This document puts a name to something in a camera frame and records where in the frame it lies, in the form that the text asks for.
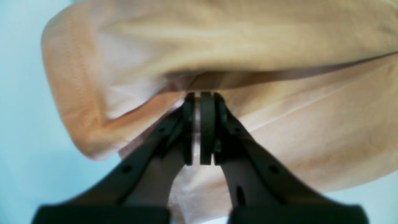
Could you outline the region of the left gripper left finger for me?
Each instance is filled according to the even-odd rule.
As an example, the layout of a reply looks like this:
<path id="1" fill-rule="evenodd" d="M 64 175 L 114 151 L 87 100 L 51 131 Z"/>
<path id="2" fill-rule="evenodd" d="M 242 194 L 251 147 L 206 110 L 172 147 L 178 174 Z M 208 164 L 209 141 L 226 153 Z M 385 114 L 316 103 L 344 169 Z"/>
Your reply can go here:
<path id="1" fill-rule="evenodd" d="M 173 181 L 193 164 L 195 94 L 166 116 L 104 179 L 77 197 L 39 208 L 34 224 L 169 224 Z"/>

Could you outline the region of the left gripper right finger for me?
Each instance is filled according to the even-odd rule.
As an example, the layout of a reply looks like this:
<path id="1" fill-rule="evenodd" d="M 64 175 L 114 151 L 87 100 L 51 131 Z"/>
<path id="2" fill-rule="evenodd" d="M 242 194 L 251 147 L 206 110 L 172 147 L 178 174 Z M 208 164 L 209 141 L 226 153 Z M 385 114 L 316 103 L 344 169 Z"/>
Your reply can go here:
<path id="1" fill-rule="evenodd" d="M 200 164 L 220 166 L 229 224 L 368 224 L 359 205 L 330 200 L 300 181 L 253 139 L 218 93 L 200 94 Z"/>

